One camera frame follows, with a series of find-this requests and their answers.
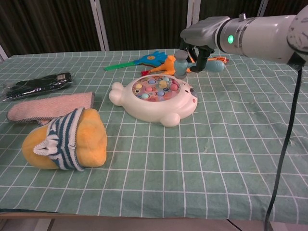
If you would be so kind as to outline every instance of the orange toy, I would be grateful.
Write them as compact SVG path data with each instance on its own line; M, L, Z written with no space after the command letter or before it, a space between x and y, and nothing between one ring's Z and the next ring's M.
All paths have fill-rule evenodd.
M223 57L223 56L208 58L208 61L211 61L211 60L221 60L224 63L229 61L226 57ZM175 73L174 62L175 62L174 55L168 55L168 57L166 58L166 60L163 64L161 64L160 66L158 66L158 67L156 67L152 70L149 70L149 71L141 71L141 75L146 76L146 75L151 74L152 72L164 71L162 74L173 76L174 73Z

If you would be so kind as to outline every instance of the green indicator light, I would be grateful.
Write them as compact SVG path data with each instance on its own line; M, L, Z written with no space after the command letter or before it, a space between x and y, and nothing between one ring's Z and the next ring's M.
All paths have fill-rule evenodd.
M233 41L234 41L233 35L229 35L229 37L228 37L228 43L229 43L229 44L232 44Z

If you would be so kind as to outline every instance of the floor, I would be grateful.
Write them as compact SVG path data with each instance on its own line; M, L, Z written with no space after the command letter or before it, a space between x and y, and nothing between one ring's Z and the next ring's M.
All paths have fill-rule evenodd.
M261 221L232 221L243 231L263 231ZM58 218L9 219L0 231L238 231L226 220ZM273 223L274 231L308 231L306 225Z

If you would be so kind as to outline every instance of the green toy handle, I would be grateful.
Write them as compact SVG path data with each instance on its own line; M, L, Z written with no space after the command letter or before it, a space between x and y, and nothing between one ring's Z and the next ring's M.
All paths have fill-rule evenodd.
M135 65L134 62L129 62L129 63L124 63L124 64L108 66L108 67L105 67L104 70L110 71L110 70L119 69L119 68L123 68L123 67L127 67L127 66L134 66L134 65Z

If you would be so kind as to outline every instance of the plastic bag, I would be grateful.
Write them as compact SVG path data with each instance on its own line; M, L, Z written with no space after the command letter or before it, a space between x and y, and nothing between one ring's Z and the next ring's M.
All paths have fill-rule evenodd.
M28 96L40 95L67 87L72 83L70 73L49 75L41 78L4 85L2 101L13 101Z

